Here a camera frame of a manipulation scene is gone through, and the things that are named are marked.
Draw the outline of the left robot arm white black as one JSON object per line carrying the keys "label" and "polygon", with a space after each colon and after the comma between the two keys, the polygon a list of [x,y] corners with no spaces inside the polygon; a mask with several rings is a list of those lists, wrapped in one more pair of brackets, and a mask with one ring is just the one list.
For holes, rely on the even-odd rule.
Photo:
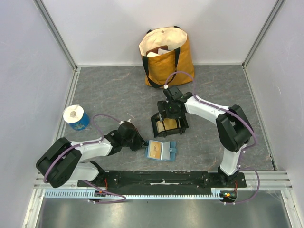
{"label": "left robot arm white black", "polygon": [[111,156],[124,147],[135,152],[147,146],[147,141],[142,138],[137,128],[124,121],[117,130],[95,140],[74,142],[65,137],[59,138],[39,158],[36,168],[43,175],[43,182],[53,188],[61,187],[69,180],[87,180],[98,187],[105,180],[103,170],[99,165],[85,160]]}

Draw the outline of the white items in bag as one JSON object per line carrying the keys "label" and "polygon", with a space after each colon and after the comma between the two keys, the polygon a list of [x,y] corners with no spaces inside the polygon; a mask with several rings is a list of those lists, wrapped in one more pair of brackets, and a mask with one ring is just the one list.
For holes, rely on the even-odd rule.
{"label": "white items in bag", "polygon": [[153,49],[153,50],[148,51],[146,56],[147,57],[157,57],[157,56],[161,56],[161,55],[164,55],[167,53],[170,53],[170,51],[158,48],[158,49]]}

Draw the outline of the white toilet paper roll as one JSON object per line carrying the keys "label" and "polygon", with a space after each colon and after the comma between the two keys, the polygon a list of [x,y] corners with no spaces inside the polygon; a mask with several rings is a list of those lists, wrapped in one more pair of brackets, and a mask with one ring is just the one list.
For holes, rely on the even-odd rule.
{"label": "white toilet paper roll", "polygon": [[84,109],[80,105],[71,105],[63,111],[63,119],[68,124],[74,124],[82,119],[83,114]]}

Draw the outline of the orange tote bag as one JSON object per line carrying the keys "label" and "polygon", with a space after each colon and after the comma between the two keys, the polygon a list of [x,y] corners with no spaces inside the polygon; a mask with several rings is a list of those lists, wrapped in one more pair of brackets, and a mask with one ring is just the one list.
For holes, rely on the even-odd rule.
{"label": "orange tote bag", "polygon": [[[159,46],[167,45],[170,53],[147,57],[146,52]],[[182,85],[194,77],[190,40],[188,34],[180,27],[165,27],[148,30],[139,44],[142,65],[145,72],[145,83],[153,88],[168,85]]]}

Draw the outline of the black plastic tray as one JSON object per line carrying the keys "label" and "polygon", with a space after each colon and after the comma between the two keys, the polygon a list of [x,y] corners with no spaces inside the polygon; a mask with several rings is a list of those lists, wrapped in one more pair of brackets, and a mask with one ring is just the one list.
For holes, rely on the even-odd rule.
{"label": "black plastic tray", "polygon": [[165,118],[160,120],[159,113],[151,117],[152,130],[155,138],[167,137],[174,134],[183,134],[189,125],[186,118],[182,119],[169,119]]}

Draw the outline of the blue patterned cup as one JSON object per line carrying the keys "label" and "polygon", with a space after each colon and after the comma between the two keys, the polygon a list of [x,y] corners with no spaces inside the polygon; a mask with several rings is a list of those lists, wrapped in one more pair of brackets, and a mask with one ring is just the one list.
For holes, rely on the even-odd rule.
{"label": "blue patterned cup", "polygon": [[75,131],[84,130],[90,124],[90,117],[86,112],[83,113],[81,119],[75,123],[69,123],[69,126]]}

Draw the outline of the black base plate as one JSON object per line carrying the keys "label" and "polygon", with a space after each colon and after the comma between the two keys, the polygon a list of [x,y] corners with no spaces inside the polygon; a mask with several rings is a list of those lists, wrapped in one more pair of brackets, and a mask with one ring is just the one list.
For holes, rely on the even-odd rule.
{"label": "black base plate", "polygon": [[90,183],[122,195],[199,195],[247,186],[243,173],[226,179],[209,171],[104,171]]}

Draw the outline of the teal leather card holder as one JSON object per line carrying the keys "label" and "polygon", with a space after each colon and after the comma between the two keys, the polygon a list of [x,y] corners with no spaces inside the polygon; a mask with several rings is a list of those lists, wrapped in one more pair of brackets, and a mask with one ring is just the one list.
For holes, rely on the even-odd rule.
{"label": "teal leather card holder", "polygon": [[[164,161],[164,162],[173,162],[175,161],[176,153],[177,153],[177,142],[176,141],[166,141],[166,142],[161,142],[161,158],[158,159],[153,159],[157,161]],[[147,158],[148,155],[148,147],[145,150],[145,155]]]}

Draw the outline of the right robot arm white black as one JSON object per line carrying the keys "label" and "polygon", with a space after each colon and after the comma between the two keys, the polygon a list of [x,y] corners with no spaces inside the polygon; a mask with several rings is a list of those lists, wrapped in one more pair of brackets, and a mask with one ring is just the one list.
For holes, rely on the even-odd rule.
{"label": "right robot arm white black", "polygon": [[218,183],[223,187],[230,186],[239,173],[239,158],[248,147],[254,135],[253,128],[243,109],[238,105],[220,106],[199,98],[191,92],[183,94],[177,86],[164,85],[164,101],[158,101],[159,120],[181,121],[186,114],[199,116],[215,124],[219,140],[224,147],[224,155],[218,167]]}

